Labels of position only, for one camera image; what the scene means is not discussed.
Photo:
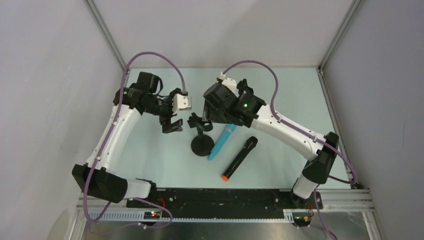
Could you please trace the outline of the black microphone orange tip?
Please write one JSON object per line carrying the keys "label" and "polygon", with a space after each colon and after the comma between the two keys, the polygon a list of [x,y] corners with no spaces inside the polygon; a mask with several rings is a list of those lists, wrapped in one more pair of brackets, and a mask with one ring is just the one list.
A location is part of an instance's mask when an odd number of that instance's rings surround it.
{"label": "black microphone orange tip", "polygon": [[258,143],[258,139],[255,136],[249,137],[244,146],[238,152],[238,154],[234,157],[234,159],[230,162],[228,167],[225,169],[221,178],[227,182],[231,176],[235,173],[237,168],[242,164],[244,159],[249,155],[249,153],[256,147]]}

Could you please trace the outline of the right controller board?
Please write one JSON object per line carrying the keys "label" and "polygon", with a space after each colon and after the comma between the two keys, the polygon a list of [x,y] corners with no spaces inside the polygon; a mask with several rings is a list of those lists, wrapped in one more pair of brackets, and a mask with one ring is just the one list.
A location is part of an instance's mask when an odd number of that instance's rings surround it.
{"label": "right controller board", "polygon": [[296,228],[308,228],[311,225],[312,216],[294,216],[293,225]]}

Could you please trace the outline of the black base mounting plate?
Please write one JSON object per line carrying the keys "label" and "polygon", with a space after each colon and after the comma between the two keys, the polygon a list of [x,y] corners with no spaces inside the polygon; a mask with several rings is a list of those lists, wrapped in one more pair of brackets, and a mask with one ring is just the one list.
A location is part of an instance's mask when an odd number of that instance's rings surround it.
{"label": "black base mounting plate", "polygon": [[281,219],[285,210],[323,209],[321,194],[295,199],[289,190],[157,188],[147,201],[166,208],[179,219],[253,220]]}

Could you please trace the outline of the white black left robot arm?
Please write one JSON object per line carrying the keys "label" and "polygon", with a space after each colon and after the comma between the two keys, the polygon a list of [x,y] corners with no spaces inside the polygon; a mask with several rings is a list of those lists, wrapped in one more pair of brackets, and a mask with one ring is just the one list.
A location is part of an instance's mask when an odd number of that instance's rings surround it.
{"label": "white black left robot arm", "polygon": [[158,116],[164,134],[183,130],[182,119],[175,122],[171,119],[179,111],[191,109],[191,98],[180,88],[160,96],[162,89],[159,76],[141,71],[135,83],[116,92],[109,126],[86,163],[76,164],[71,172],[85,197],[119,203],[149,196],[153,182],[125,179],[118,176],[117,170],[127,139],[143,114]]}

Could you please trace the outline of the black microphone stand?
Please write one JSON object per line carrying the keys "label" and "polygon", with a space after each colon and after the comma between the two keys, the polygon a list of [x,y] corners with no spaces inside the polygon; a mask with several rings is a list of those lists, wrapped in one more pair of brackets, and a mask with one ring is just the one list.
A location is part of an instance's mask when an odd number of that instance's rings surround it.
{"label": "black microphone stand", "polygon": [[195,112],[191,113],[187,123],[191,129],[196,128],[197,136],[195,136],[190,144],[192,152],[199,157],[208,156],[215,146],[214,140],[205,132],[213,130],[213,124],[210,120],[204,120],[197,116]]}
{"label": "black microphone stand", "polygon": [[243,94],[254,94],[254,90],[248,85],[248,81],[246,78],[239,81],[236,85],[236,89],[238,92],[238,97],[241,97]]}

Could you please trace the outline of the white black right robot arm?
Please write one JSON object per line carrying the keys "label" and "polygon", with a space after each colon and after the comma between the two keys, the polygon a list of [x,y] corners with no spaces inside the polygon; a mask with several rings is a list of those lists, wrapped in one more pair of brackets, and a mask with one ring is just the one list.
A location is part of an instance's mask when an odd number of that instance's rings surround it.
{"label": "white black right robot arm", "polygon": [[290,200],[305,208],[319,185],[327,182],[337,154],[339,136],[323,135],[283,118],[271,105],[247,90],[237,96],[228,86],[214,83],[203,94],[203,117],[213,123],[234,124],[266,133],[300,153],[306,164],[290,190]]}

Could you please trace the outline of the controller board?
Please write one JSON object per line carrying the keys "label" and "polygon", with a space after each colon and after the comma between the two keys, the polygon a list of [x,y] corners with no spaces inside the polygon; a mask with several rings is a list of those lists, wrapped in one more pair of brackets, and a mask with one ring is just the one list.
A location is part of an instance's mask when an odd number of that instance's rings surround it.
{"label": "controller board", "polygon": [[311,225],[312,216],[294,216],[293,225],[296,228],[308,228]]}
{"label": "controller board", "polygon": [[144,212],[144,214],[143,214],[143,219],[144,220],[155,220],[155,221],[157,221],[157,220],[160,220],[161,219],[161,217],[162,217],[162,210],[148,210],[148,211],[145,211]]}

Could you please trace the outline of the blue microphone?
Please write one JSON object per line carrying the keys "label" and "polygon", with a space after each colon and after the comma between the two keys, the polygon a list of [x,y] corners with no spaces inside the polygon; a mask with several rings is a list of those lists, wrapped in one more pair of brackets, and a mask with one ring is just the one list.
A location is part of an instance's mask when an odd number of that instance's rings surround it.
{"label": "blue microphone", "polygon": [[226,141],[229,139],[230,135],[235,131],[237,126],[235,124],[227,124],[222,133],[220,134],[219,138],[214,144],[214,147],[211,149],[207,160],[212,161],[221,151],[223,146],[225,145]]}

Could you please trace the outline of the left controller board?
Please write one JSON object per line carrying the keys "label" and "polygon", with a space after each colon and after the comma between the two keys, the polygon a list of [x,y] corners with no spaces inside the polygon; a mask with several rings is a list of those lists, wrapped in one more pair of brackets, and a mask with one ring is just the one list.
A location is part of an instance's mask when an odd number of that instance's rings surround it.
{"label": "left controller board", "polygon": [[157,220],[160,220],[161,219],[161,217],[162,217],[162,210],[148,210],[148,211],[145,211],[144,212],[144,214],[143,214],[143,219],[144,220],[155,220],[155,221],[157,221]]}

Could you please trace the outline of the aluminium frame rail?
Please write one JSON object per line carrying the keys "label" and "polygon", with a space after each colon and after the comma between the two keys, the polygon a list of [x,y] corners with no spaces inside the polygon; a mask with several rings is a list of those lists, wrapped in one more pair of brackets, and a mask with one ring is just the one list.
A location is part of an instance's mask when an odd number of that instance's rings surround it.
{"label": "aluminium frame rail", "polygon": [[[317,190],[320,193],[320,201],[323,202],[324,212],[376,212],[376,205],[373,201],[369,189],[323,189]],[[88,210],[102,210],[107,201],[88,197]],[[77,210],[83,209],[83,195],[76,204]],[[111,203],[108,210],[124,210],[127,208],[127,201],[123,200],[119,203]]]}

